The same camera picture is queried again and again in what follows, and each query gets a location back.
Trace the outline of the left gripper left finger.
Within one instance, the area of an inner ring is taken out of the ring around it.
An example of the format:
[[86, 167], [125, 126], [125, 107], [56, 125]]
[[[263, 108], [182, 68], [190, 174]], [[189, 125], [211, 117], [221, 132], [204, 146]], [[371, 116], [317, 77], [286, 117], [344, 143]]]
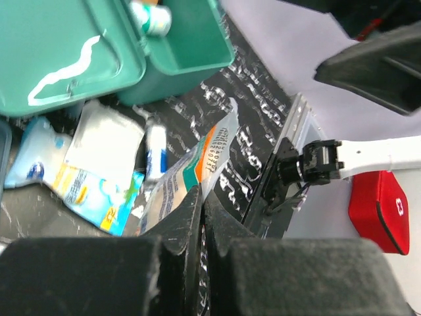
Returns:
[[138, 237], [25, 238], [1, 254], [2, 315], [196, 315], [200, 187]]

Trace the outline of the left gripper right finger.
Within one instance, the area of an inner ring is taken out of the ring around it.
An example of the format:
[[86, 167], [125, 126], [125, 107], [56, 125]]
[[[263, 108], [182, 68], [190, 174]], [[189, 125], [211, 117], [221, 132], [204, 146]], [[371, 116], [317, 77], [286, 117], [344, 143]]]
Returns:
[[203, 205], [212, 315], [410, 315], [366, 239], [262, 240], [210, 193]]

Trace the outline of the white blue tube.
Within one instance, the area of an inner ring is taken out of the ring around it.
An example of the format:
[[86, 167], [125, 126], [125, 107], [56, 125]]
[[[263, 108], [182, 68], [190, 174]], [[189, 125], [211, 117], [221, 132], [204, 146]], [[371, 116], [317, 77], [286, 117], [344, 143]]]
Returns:
[[167, 171], [166, 128], [152, 122], [146, 133], [146, 169], [145, 180], [158, 181]]

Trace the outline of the white gauze packet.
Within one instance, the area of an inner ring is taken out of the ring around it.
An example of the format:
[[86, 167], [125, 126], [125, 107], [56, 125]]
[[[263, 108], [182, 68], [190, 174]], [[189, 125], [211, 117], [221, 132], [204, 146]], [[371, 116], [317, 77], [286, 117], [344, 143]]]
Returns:
[[82, 109], [64, 162], [127, 190], [143, 136], [136, 121], [94, 99]]

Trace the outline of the white green-label bottle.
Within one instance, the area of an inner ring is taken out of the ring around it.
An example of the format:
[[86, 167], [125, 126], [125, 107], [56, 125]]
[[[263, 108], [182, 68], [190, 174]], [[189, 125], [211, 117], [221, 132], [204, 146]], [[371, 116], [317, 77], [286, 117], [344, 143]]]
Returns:
[[131, 1], [130, 10], [137, 26], [148, 36], [166, 36], [172, 26], [172, 13], [168, 7]]

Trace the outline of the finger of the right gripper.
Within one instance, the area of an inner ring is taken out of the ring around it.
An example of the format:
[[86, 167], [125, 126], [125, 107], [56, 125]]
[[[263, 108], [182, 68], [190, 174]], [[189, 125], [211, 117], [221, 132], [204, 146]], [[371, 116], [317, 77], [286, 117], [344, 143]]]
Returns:
[[314, 79], [411, 115], [420, 109], [420, 29], [398, 28], [348, 47], [321, 63]]

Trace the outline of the cotton ball bag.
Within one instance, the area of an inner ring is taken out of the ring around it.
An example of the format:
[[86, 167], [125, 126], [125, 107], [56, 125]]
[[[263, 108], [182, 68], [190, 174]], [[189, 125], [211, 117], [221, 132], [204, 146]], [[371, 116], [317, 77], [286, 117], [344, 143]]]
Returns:
[[145, 205], [136, 236], [145, 234], [180, 206], [193, 187], [200, 187], [202, 200], [213, 190], [230, 158], [230, 146], [239, 127], [237, 102], [232, 97], [229, 100], [232, 110], [157, 182]]

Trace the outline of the green medicine box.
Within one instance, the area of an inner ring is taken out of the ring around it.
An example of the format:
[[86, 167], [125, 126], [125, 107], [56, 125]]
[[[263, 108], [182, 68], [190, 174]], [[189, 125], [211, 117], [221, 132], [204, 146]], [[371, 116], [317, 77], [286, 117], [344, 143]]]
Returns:
[[23, 117], [115, 93], [125, 105], [182, 95], [235, 58], [216, 1], [160, 1], [148, 36], [128, 1], [2, 1], [1, 114]]

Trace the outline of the blue cotton swab bag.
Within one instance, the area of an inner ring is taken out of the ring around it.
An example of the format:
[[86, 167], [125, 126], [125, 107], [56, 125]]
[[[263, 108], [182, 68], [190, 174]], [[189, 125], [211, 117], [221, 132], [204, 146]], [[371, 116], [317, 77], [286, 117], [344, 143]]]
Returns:
[[102, 231], [121, 236], [143, 183], [144, 174], [133, 172], [127, 190], [64, 162], [72, 138], [55, 132], [45, 117], [27, 125], [4, 188], [33, 183], [49, 187], [77, 215]]

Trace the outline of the blue divided tray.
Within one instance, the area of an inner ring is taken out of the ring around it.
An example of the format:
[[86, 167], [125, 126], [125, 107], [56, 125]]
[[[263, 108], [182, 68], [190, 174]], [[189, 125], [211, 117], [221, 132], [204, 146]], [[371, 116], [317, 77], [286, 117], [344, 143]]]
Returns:
[[9, 124], [1, 120], [0, 123], [0, 198], [3, 197], [3, 188], [7, 173], [7, 165], [12, 144], [12, 131]]

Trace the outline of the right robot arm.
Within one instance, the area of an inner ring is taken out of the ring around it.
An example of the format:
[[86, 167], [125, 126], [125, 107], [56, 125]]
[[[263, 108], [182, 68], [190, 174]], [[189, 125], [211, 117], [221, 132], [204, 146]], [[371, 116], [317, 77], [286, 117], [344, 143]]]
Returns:
[[[420, 23], [367, 39], [326, 59], [315, 80], [347, 90], [400, 115], [420, 110]], [[265, 215], [298, 207], [310, 186], [372, 171], [420, 168], [420, 137], [376, 141], [316, 140], [298, 152], [281, 140]]]

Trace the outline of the red first aid pouch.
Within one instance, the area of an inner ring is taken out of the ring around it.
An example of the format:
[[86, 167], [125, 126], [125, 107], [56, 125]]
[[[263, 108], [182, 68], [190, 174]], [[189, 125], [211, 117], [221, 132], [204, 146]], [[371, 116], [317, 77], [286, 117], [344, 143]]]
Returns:
[[385, 253], [409, 254], [409, 204], [392, 172], [354, 176], [348, 215], [359, 236]]

